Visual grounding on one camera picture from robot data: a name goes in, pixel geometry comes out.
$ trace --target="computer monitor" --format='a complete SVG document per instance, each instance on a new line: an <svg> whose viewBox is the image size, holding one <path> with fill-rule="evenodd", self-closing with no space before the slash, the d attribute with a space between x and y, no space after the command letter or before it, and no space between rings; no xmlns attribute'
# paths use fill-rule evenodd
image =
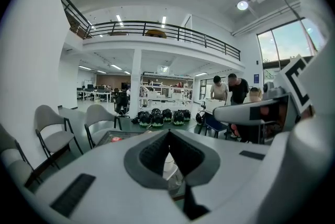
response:
<svg viewBox="0 0 335 224"><path fill-rule="evenodd" d="M121 83L121 89L127 90L130 87L129 83Z"/></svg>

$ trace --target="chair backrest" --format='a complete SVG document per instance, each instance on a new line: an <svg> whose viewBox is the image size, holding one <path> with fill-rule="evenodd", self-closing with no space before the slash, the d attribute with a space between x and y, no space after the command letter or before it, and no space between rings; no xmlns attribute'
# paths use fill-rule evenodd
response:
<svg viewBox="0 0 335 224"><path fill-rule="evenodd" d="M38 131L50 125L63 125L64 118L54 112L52 108L47 105L41 105L35 110L35 122Z"/></svg>
<svg viewBox="0 0 335 224"><path fill-rule="evenodd" d="M85 123L89 127L99 121L115 121L115 116L99 104L91 105L87 109Z"/></svg>
<svg viewBox="0 0 335 224"><path fill-rule="evenodd" d="M13 138L5 128L0 124L0 154L8 149L17 149L15 138Z"/></svg>

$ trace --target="sky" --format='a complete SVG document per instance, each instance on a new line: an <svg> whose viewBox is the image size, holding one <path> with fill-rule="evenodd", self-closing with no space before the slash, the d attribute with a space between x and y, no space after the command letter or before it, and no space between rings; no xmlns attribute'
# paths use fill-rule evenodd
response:
<svg viewBox="0 0 335 224"><path fill-rule="evenodd" d="M303 24L316 48L320 49L324 41L316 25L308 19L303 19ZM258 35L258 39L262 50L263 62L278 60L275 42L277 43L281 60L295 57L298 54L302 57L311 55L307 39L298 21L274 29L273 35L271 31Z"/></svg>

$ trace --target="white shirt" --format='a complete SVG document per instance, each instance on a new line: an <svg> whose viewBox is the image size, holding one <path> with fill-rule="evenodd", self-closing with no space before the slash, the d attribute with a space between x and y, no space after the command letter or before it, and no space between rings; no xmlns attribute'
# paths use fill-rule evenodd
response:
<svg viewBox="0 0 335 224"><path fill-rule="evenodd" d="M224 82L221 82L220 86L213 84L210 88L210 92L214 93L214 99L225 100L226 93L228 94L228 87Z"/></svg>

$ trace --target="blue sign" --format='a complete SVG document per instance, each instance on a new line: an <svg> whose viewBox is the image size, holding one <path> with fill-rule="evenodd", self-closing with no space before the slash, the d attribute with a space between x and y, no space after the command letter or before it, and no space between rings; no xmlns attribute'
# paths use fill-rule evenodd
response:
<svg viewBox="0 0 335 224"><path fill-rule="evenodd" d="M253 75L253 83L254 84L259 84L260 83L260 75L259 74L254 74Z"/></svg>

